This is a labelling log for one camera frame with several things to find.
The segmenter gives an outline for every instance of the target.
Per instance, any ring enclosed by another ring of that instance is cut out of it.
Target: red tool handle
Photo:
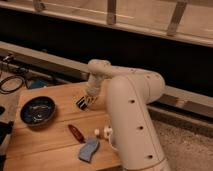
[[[82,133],[78,130],[78,128],[76,128],[73,125],[68,125],[68,128],[70,130],[70,132],[74,135],[74,137],[76,138],[76,140],[78,140],[80,143],[85,143],[85,138],[82,135]]]

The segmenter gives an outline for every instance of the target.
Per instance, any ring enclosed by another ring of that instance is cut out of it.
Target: wooden table
[[[81,111],[76,107],[75,102],[83,96],[84,89],[85,83],[77,83],[24,90],[21,93],[7,150],[5,171],[91,171],[120,165],[118,155],[103,139],[100,140],[100,148],[93,156],[91,164],[78,159],[78,152],[83,144],[78,143],[67,125],[75,125],[88,137],[94,136],[95,128],[102,129],[109,124],[104,108]],[[28,100],[37,96],[51,97],[56,103],[57,111],[48,125],[30,129],[21,121],[20,110]]]

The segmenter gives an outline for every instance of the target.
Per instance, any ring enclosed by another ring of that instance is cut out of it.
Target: black bowl
[[[49,97],[39,96],[23,106],[20,117],[28,126],[39,126],[49,121],[54,113],[54,101]]]

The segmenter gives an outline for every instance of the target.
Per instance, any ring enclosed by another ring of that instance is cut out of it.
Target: railing
[[[213,47],[212,0],[0,0],[0,7]]]

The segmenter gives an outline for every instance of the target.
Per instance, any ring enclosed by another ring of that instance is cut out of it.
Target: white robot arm
[[[108,61],[92,60],[87,95],[77,105],[94,102],[101,82],[112,78],[107,87],[107,111],[110,115],[116,147],[126,171],[170,171],[146,104],[163,93],[162,76],[153,71],[111,66]]]

